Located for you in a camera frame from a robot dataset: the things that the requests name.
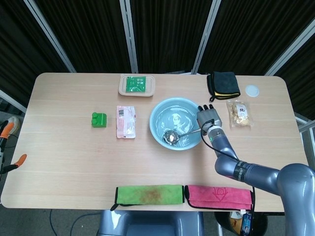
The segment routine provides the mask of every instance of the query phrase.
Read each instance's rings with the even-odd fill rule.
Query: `green toy block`
[[[105,113],[92,113],[92,126],[94,128],[106,127],[107,115]]]

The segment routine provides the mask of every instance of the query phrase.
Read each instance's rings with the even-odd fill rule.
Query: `table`
[[[120,74],[44,73],[35,82],[1,202],[9,208],[109,209],[122,185],[200,184],[251,189],[215,172],[215,153],[200,143],[187,151],[162,147],[152,137],[149,116],[160,101],[182,96],[208,104],[205,75],[153,75],[152,97],[118,93]],[[226,101],[213,105],[239,158],[281,169],[306,157],[285,82],[279,77],[237,76],[240,99],[250,103],[252,128],[229,127]],[[249,97],[245,87],[259,87]],[[135,106],[136,138],[116,138],[116,106]],[[93,112],[107,114],[106,128],[92,128]],[[182,205],[118,209],[196,210]],[[283,211],[280,197],[256,191],[256,211]]]

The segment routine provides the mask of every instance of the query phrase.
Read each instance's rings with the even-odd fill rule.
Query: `black curtain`
[[[315,119],[315,35],[276,75],[285,80],[294,111]]]
[[[130,72],[119,0],[36,0],[77,72]]]
[[[0,89],[27,106],[36,77],[68,72],[22,0],[0,1]]]
[[[223,0],[199,72],[264,75],[314,17],[314,0]]]
[[[191,71],[211,0],[131,0],[140,73]]]

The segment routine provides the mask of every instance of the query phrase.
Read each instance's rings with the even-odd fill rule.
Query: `stain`
[[[233,219],[232,221],[233,221],[232,227],[235,228],[237,221],[235,219]]]
[[[142,204],[160,204],[161,200],[162,195],[158,188],[143,190],[140,197]]]

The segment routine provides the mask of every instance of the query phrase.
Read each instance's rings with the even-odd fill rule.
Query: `plastic bag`
[[[253,126],[250,115],[250,107],[247,102],[239,100],[227,100],[226,102],[230,126]]]
[[[136,112],[134,107],[117,106],[117,138],[134,139],[136,137]]]

